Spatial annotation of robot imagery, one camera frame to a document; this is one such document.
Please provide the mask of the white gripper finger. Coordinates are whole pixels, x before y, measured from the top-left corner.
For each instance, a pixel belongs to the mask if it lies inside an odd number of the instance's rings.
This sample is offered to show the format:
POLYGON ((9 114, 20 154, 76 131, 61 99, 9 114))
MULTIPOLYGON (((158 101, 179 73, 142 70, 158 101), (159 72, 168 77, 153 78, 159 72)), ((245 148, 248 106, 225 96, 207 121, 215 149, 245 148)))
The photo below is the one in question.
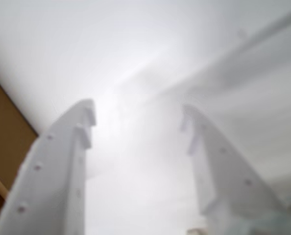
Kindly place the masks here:
POLYGON ((83 99, 32 144, 0 211, 0 235, 85 233, 86 152, 95 105, 83 99))
POLYGON ((192 121, 192 156, 200 213, 211 235, 291 235, 291 211, 215 122, 183 106, 192 121))

